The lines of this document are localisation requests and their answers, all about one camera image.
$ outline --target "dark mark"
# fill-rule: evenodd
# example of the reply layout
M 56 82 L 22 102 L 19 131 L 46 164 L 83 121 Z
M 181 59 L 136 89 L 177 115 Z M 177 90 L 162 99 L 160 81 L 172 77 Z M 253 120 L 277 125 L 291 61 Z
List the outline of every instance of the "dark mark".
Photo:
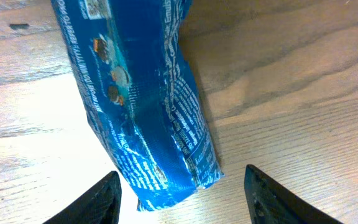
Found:
M 28 29 L 30 27 L 29 24 L 10 24 L 9 27 L 12 30 L 18 30 L 18 29 Z

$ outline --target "wooden plank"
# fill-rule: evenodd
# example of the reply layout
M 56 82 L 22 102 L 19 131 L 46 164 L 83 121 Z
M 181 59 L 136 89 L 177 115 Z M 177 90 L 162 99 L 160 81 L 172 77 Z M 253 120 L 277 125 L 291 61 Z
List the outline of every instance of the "wooden plank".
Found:
M 181 47 L 226 177 L 156 213 L 122 180 L 122 223 L 249 223 L 248 163 L 358 223 L 358 0 L 195 0 Z M 111 169 L 50 1 L 0 1 L 0 223 L 45 221 Z

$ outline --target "wooden surface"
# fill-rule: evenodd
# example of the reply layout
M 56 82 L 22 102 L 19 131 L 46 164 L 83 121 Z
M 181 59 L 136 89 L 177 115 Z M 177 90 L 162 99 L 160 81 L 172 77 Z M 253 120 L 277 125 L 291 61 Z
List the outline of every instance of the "wooden surface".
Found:
M 358 223 L 358 0 L 194 0 L 181 47 L 226 177 L 153 213 L 122 180 L 121 223 L 250 223 L 246 164 Z M 0 1 L 0 223 L 43 222 L 111 169 L 49 0 Z

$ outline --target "wood grain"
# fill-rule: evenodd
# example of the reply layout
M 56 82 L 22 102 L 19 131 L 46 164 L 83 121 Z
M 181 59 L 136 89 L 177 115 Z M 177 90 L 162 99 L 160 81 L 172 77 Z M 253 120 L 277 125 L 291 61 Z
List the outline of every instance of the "wood grain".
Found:
M 255 164 L 358 223 L 358 0 L 194 0 L 180 42 L 226 177 L 153 213 L 122 180 L 120 222 L 250 223 Z M 111 169 L 50 2 L 0 1 L 0 223 L 43 222 Z

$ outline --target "blue plastic wrapper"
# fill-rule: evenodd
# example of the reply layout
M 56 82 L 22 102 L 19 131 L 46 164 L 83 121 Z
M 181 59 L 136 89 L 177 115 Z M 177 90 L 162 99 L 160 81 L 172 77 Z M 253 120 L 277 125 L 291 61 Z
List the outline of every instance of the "blue plastic wrapper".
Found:
M 223 173 L 178 48 L 187 0 L 52 0 L 89 125 L 139 197 L 158 210 Z

